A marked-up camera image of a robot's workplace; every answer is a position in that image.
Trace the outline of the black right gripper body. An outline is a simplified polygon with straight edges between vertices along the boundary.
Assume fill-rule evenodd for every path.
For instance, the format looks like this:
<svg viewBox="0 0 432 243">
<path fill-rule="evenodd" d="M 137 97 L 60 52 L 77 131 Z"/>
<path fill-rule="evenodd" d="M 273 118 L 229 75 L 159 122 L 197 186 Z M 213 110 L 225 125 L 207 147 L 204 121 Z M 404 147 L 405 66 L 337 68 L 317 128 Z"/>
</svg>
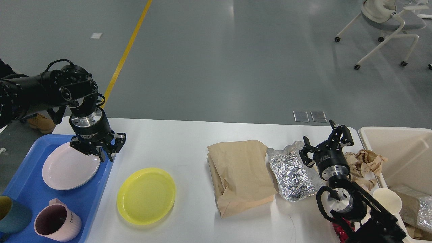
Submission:
<svg viewBox="0 0 432 243">
<path fill-rule="evenodd" d="M 350 174 L 350 168 L 341 148 L 321 150 L 312 158 L 323 180 L 328 180 L 336 175 L 348 176 Z"/>
</svg>

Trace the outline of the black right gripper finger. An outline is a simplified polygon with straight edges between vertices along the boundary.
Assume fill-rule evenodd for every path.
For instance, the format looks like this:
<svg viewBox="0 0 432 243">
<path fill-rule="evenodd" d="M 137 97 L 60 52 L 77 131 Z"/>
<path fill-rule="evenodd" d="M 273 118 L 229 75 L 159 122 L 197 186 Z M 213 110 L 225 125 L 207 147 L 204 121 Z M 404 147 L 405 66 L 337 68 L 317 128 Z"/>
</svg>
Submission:
<svg viewBox="0 0 432 243">
<path fill-rule="evenodd" d="M 315 162 L 308 156 L 309 153 L 315 154 L 320 151 L 320 149 L 316 146 L 312 146 L 310 144 L 310 140 L 304 136 L 303 137 L 304 146 L 298 151 L 301 160 L 305 166 L 308 168 L 312 168 Z"/>
<path fill-rule="evenodd" d="M 328 138 L 328 148 L 331 150 L 341 150 L 344 147 L 354 145 L 351 132 L 345 125 L 338 125 L 333 120 L 329 120 L 332 132 Z"/>
</svg>

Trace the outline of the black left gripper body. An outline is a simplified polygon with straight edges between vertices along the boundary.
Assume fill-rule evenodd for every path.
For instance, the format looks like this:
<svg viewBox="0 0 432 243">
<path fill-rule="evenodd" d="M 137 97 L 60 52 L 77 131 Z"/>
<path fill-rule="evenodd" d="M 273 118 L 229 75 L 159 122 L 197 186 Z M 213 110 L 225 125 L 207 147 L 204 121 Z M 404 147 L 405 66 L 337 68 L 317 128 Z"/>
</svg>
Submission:
<svg viewBox="0 0 432 243">
<path fill-rule="evenodd" d="M 75 137 L 78 137 L 82 142 L 90 142 L 96 146 L 101 146 L 101 140 L 105 136 L 114 134 L 105 111 L 98 107 L 86 117 L 71 115 L 69 117 L 69 124 L 75 133 Z"/>
</svg>

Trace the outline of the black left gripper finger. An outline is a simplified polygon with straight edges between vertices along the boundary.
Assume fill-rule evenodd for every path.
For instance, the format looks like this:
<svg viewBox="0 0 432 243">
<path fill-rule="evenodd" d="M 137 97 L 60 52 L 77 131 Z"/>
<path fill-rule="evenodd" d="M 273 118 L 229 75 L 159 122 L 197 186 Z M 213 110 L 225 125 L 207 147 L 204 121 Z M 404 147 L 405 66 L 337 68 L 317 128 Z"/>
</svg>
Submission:
<svg viewBox="0 0 432 243">
<path fill-rule="evenodd" d="M 100 159 L 101 162 L 104 162 L 101 146 L 93 145 L 90 142 L 82 142 L 78 139 L 78 137 L 72 137 L 69 146 L 85 155 L 95 155 Z"/>
<path fill-rule="evenodd" d="M 121 151 L 126 143 L 126 133 L 108 134 L 101 140 L 101 162 L 107 159 L 114 161 L 115 156 Z"/>
</svg>

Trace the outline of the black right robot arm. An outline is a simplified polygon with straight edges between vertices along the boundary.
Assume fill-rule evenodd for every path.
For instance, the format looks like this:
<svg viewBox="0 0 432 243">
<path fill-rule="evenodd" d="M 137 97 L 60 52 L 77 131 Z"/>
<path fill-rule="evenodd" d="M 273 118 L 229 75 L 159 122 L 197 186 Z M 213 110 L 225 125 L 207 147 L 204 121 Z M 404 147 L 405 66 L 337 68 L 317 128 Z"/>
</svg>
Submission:
<svg viewBox="0 0 432 243">
<path fill-rule="evenodd" d="M 342 228 L 347 243 L 402 243 L 406 232 L 398 220 L 350 176 L 343 147 L 354 141 L 347 126 L 329 120 L 332 132 L 327 140 L 312 146 L 304 136 L 299 155 L 304 165 L 317 167 L 322 186 L 316 201 L 322 216 Z"/>
</svg>

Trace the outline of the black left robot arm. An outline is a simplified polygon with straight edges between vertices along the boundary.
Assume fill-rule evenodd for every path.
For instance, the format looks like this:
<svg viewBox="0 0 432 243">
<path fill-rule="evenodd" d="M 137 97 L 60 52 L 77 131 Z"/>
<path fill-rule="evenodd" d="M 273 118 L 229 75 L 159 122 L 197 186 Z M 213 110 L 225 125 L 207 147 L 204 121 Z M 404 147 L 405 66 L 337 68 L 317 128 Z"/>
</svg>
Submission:
<svg viewBox="0 0 432 243">
<path fill-rule="evenodd" d="M 62 61 L 51 62 L 36 76 L 10 74 L 1 78 L 1 127 L 43 110 L 59 124 L 66 108 L 70 108 L 69 124 L 75 134 L 69 143 L 71 148 L 98 156 L 101 161 L 105 157 L 114 161 L 127 135 L 111 129 L 102 109 L 105 97 L 91 73 L 70 60 L 60 70 L 51 70 Z"/>
</svg>

